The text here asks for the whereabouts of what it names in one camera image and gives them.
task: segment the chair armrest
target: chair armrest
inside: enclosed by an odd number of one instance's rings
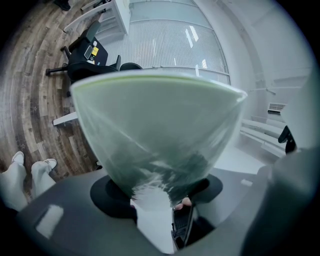
[[[113,67],[113,68],[119,70],[120,66],[121,66],[121,56],[118,55],[118,57],[116,58],[116,62],[114,64],[110,65],[110,67]]]

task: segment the air vent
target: air vent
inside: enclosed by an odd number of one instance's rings
[[[268,114],[280,115],[281,110],[283,110],[286,105],[287,104],[269,103]]]

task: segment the wooden floor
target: wooden floor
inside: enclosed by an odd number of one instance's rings
[[[62,11],[53,1],[37,4],[17,27],[0,56],[0,172],[7,170],[17,151],[25,154],[30,182],[36,161],[54,158],[58,165],[50,174],[58,181],[70,175],[94,170],[91,152],[78,120],[53,126],[52,121],[75,111],[66,97],[66,74],[45,76],[47,68],[68,63],[60,51],[85,30],[91,20],[74,31],[63,28],[82,14],[80,8],[90,0],[70,0],[70,11]]]

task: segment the white pants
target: white pants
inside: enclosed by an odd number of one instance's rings
[[[33,199],[56,184],[49,176],[51,170],[50,165],[42,161],[35,162],[32,165],[31,196]],[[2,200],[8,208],[18,212],[28,205],[24,194],[24,179],[26,175],[26,168],[17,162],[13,162],[7,171],[0,173],[0,194]]]

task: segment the person's leg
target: person's leg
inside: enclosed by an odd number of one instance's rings
[[[32,198],[40,196],[43,192],[51,188],[56,182],[49,176],[49,173],[55,168],[57,161],[55,159],[47,159],[35,162],[31,167],[32,174]]]
[[[21,211],[28,205],[24,194],[24,179],[27,175],[24,167],[24,154],[19,151],[12,158],[8,170],[0,173],[0,193],[6,207]]]

